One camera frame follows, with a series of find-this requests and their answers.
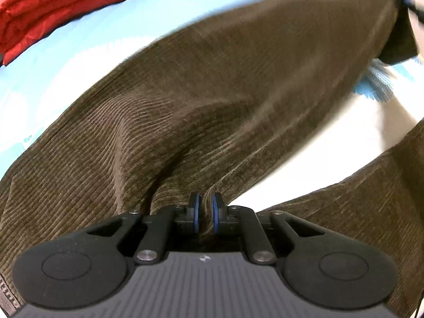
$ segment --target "bed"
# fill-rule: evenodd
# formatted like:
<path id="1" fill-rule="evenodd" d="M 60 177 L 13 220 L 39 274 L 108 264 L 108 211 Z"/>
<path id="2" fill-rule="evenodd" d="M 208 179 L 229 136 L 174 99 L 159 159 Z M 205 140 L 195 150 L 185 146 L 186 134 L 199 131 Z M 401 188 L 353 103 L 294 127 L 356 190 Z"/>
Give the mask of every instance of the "bed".
<path id="1" fill-rule="evenodd" d="M 63 25 L 0 67 L 0 178 L 124 59 L 186 24 L 255 1 L 126 0 Z M 399 142 L 424 117 L 423 69 L 420 57 L 386 69 L 375 62 L 324 129 L 232 204 L 260 211 L 332 185 Z"/>

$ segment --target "black object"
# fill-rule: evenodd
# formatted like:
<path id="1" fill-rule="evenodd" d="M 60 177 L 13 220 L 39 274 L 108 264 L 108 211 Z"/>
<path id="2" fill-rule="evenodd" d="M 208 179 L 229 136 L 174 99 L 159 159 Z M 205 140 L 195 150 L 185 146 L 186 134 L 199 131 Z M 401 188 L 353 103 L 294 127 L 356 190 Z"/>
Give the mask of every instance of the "black object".
<path id="1" fill-rule="evenodd" d="M 27 302 L 16 317 L 395 317 L 387 255 L 282 211 L 227 207 L 219 193 L 210 252 L 196 244 L 200 203 L 193 193 L 187 206 L 131 211 L 27 250 L 12 274 Z"/>
<path id="2" fill-rule="evenodd" d="M 270 219 L 294 244 L 281 271 L 305 299 L 356 310 L 384 301 L 394 290 L 396 265 L 375 248 L 287 213 L 271 214 Z"/>
<path id="3" fill-rule="evenodd" d="M 424 12 L 416 8 L 410 0 L 397 0 L 398 17 L 390 33 L 389 39 L 382 49 L 379 59 L 389 65 L 393 65 L 418 55 L 414 32 L 409 19 L 408 10 L 418 16 L 418 20 L 424 23 Z"/>
<path id="4" fill-rule="evenodd" d="M 423 289 L 423 291 L 421 292 L 420 298 L 419 298 L 419 300 L 418 300 L 417 309 L 415 310 L 414 318 L 418 318 L 418 314 L 419 314 L 419 312 L 420 312 L 420 308 L 421 308 L 421 303 L 423 302 L 423 300 L 424 300 L 424 289 Z"/>

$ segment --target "fabric fold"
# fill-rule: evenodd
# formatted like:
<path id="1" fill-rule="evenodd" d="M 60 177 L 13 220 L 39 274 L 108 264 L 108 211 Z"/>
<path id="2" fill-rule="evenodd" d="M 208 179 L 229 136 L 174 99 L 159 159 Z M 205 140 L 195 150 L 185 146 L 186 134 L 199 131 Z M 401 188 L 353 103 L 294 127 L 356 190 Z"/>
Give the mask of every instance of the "fabric fold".
<path id="1" fill-rule="evenodd" d="M 0 53 L 9 64 L 58 26 L 123 0 L 0 0 Z"/>

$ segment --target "metal screw head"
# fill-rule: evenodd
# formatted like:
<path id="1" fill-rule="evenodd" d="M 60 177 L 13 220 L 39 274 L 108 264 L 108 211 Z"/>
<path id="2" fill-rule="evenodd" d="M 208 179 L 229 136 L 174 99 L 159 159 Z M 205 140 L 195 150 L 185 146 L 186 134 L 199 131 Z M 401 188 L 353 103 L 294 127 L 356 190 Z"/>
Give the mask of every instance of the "metal screw head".
<path id="1" fill-rule="evenodd" d="M 228 207 L 228 215 L 229 216 L 238 216 L 238 209 L 240 208 L 240 206 L 229 206 Z"/>
<path id="2" fill-rule="evenodd" d="M 270 262 L 274 255 L 269 251 L 257 251 L 253 254 L 253 259 L 257 262 Z"/>
<path id="3" fill-rule="evenodd" d="M 142 250 L 137 254 L 140 261 L 151 262 L 158 257 L 158 254 L 152 250 Z"/>

